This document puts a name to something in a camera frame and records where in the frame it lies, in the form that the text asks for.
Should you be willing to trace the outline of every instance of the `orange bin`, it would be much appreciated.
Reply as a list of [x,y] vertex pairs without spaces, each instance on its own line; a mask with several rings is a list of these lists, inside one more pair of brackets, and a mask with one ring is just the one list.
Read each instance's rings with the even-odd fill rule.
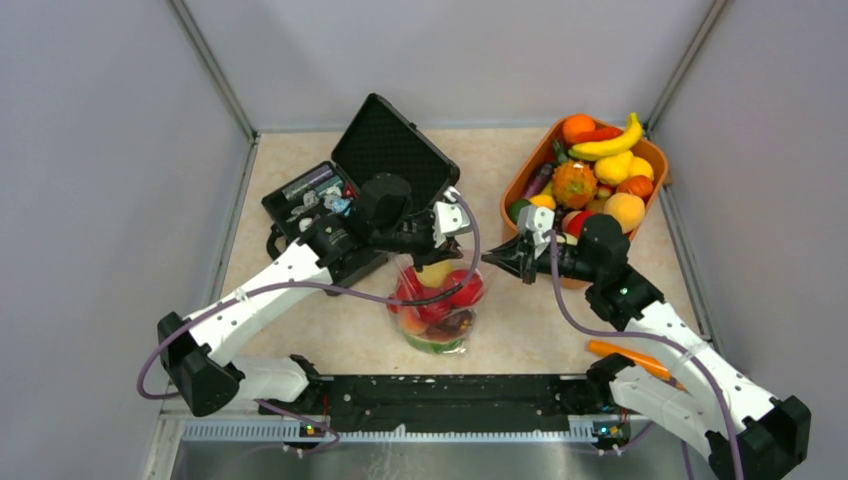
[[[545,137],[539,142],[539,145],[530,154],[530,157],[524,162],[524,165],[521,166],[521,169],[518,170],[518,174],[515,175],[515,178],[510,182],[509,187],[507,187],[503,196],[501,197],[501,218],[504,221],[503,227],[503,241],[513,238],[518,234],[518,228],[509,219],[509,216],[506,213],[506,207],[512,204],[512,202],[521,198],[521,191],[524,189],[524,185],[527,183],[527,180],[530,179],[530,175],[533,173],[533,170],[536,167],[543,163],[546,157],[549,157],[548,152],[551,151],[553,147],[554,140],[559,139],[561,142],[562,139],[562,123],[565,121],[567,117],[563,117],[557,121]],[[595,120],[596,128],[610,127],[608,123],[604,123],[600,120]],[[659,193],[659,189],[662,187],[663,181],[665,180],[665,176],[668,173],[668,160],[665,158],[665,154],[662,150],[659,149],[656,145],[649,142],[646,139],[639,140],[632,149],[633,154],[637,157],[642,157],[651,164],[651,167],[654,169],[654,191],[651,193],[651,196],[648,198],[647,202],[645,202],[645,211],[650,210],[651,205],[653,205],[654,200],[657,198],[657,194]],[[636,227],[633,231],[627,234],[630,241],[633,241],[633,238],[636,237],[636,233],[639,231],[639,227]],[[567,278],[560,279],[560,283],[565,288],[583,288],[588,284],[586,282],[580,282],[577,280],[571,280]]]

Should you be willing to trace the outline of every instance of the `beige tabletop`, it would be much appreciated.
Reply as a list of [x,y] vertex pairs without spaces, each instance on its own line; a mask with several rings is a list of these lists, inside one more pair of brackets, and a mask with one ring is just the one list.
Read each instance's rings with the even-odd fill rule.
[[[501,244],[499,201],[547,129],[423,130],[461,169],[457,188],[482,230],[484,250]],[[263,196],[329,159],[341,133],[262,135],[224,282],[230,292],[270,262],[265,240],[271,219]],[[469,236],[460,243],[470,247]],[[681,318],[696,327],[659,202],[648,213],[630,249],[631,264],[653,282]],[[393,262],[362,280],[355,289],[388,294],[395,284]],[[565,290],[578,320],[611,330],[589,309],[583,291]],[[280,358],[297,353],[325,374],[583,373],[595,360],[588,337],[561,316],[552,283],[534,285],[500,273],[493,278],[463,355],[432,355],[407,345],[389,321],[385,306],[351,297],[315,293],[295,305],[254,337],[240,354]]]

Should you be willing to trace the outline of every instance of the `plastic bag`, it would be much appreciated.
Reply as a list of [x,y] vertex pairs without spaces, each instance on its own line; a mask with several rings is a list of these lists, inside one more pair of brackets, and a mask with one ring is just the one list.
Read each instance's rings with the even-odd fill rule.
[[[392,298],[421,300],[438,295],[465,278],[470,255],[446,260],[416,272],[408,257],[396,257],[397,282]],[[419,307],[389,306],[392,323],[403,339],[417,350],[435,354],[465,353],[477,309],[485,300],[493,270],[482,262],[472,280],[461,290],[436,303]]]

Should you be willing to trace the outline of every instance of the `banana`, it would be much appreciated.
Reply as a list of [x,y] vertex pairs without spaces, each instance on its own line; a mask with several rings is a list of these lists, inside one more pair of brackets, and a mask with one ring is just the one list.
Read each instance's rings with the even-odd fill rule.
[[641,138],[642,124],[633,112],[627,116],[627,128],[621,135],[602,142],[578,143],[571,147],[568,156],[594,162],[630,150]]

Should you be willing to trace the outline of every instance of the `eggplant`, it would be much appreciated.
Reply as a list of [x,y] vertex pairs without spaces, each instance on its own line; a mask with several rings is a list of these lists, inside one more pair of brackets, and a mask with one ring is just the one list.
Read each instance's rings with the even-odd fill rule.
[[536,167],[533,173],[530,174],[530,179],[524,185],[521,198],[530,198],[533,195],[541,193],[545,189],[545,185],[551,181],[551,177],[554,176],[555,168],[556,164],[554,162],[543,163]]

